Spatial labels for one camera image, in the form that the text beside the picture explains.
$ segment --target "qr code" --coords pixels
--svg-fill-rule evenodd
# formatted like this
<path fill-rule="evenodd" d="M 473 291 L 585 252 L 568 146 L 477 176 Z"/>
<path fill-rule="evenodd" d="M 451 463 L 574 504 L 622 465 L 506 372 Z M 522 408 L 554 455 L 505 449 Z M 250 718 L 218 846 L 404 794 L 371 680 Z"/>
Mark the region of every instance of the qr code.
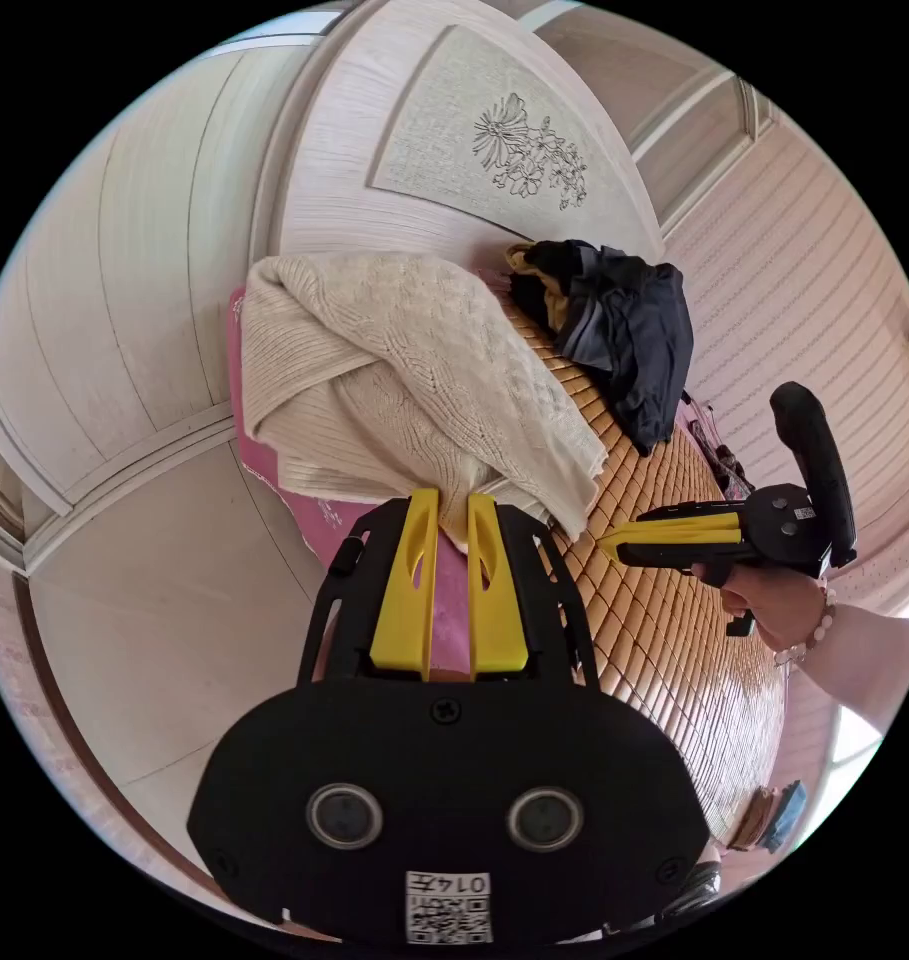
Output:
<path fill-rule="evenodd" d="M 408 871 L 408 943 L 491 943 L 491 878 L 487 873 Z"/>

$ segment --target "bracelet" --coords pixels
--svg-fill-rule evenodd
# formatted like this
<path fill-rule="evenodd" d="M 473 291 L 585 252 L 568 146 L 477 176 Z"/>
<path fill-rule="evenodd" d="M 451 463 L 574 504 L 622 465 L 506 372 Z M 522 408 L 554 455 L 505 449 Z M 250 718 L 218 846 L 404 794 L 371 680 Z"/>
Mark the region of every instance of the bracelet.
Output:
<path fill-rule="evenodd" d="M 814 628 L 814 632 L 800 643 L 795 643 L 793 647 L 781 650 L 774 654 L 774 663 L 782 667 L 784 664 L 800 663 L 807 654 L 813 650 L 825 637 L 827 631 L 834 624 L 834 614 L 837 594 L 834 590 L 828 588 L 824 592 L 824 613 L 821 616 L 821 622 Z"/>

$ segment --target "woven mat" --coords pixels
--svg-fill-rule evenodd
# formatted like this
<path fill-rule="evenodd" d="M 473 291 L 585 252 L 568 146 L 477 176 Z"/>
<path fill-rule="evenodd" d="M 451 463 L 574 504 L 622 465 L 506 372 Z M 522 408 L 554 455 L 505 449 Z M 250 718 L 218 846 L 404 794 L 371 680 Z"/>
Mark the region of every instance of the woven mat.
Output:
<path fill-rule="evenodd" d="M 683 431 L 638 456 L 590 381 L 557 357 L 538 327 L 499 295 L 515 328 L 554 372 L 610 457 L 588 529 L 554 539 L 587 609 L 601 687 L 629 703 L 674 741 L 712 835 L 726 843 L 754 790 L 765 786 L 781 735 L 785 676 L 756 634 L 728 639 L 720 594 L 676 570 L 625 567 L 596 538 L 665 503 L 720 500 L 704 460 Z"/>

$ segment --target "yellow bracket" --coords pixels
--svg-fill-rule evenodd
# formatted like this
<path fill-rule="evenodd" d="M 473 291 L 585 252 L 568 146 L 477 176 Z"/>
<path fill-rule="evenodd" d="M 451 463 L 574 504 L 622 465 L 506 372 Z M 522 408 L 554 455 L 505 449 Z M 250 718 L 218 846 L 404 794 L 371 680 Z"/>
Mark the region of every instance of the yellow bracket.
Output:
<path fill-rule="evenodd" d="M 677 517 L 665 520 L 632 520 L 614 527 L 597 545 L 612 560 L 620 562 L 617 548 L 622 543 L 740 543 L 738 515 L 716 513 L 704 517 Z"/>
<path fill-rule="evenodd" d="M 471 680 L 523 670 L 527 641 L 494 498 L 479 493 L 467 501 L 467 591 Z"/>
<path fill-rule="evenodd" d="M 371 644 L 376 667 L 419 673 L 424 681 L 431 672 L 437 508 L 437 490 L 411 494 Z M 415 586 L 419 561 L 421 576 Z"/>

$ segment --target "flower drawing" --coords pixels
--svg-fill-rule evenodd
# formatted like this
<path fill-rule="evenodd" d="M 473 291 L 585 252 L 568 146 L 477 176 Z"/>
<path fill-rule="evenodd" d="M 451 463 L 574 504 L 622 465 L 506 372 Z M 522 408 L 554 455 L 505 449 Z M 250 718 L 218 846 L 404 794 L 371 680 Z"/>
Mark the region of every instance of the flower drawing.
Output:
<path fill-rule="evenodd" d="M 474 131 L 472 152 L 485 170 L 494 169 L 494 186 L 509 187 L 517 197 L 532 197 L 546 174 L 548 187 L 560 190 L 561 210 L 584 203 L 587 164 L 577 145 L 551 129 L 550 117 L 539 127 L 528 126 L 524 101 L 516 93 L 485 110 L 474 123 Z"/>

